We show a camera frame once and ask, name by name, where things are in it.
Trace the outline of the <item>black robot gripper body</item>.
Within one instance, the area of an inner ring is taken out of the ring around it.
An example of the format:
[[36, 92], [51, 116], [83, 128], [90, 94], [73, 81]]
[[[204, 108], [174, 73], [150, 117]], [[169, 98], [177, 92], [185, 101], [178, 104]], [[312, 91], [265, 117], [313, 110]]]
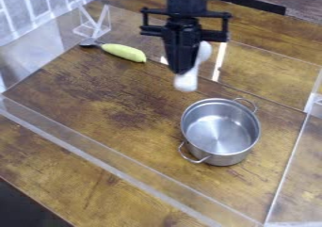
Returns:
[[[229, 41], [229, 12], [210, 11], [208, 0], [166, 0], [166, 8], [143, 8], [141, 34], [162, 37], [166, 42]], [[163, 26], [149, 24], [149, 15], [167, 17]], [[222, 29], [204, 29], [199, 19], [222, 20]]]

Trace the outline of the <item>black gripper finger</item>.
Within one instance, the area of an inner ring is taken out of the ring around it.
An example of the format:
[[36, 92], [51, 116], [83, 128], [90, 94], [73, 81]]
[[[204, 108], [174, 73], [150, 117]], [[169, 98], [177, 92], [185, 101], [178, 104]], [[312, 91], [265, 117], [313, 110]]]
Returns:
[[201, 45], [201, 32], [186, 29], [182, 32], [181, 47], [181, 74], [185, 74], [194, 66]]
[[181, 74], [183, 72], [181, 62], [182, 32], [166, 27], [162, 30], [162, 39], [169, 68], [174, 74]]

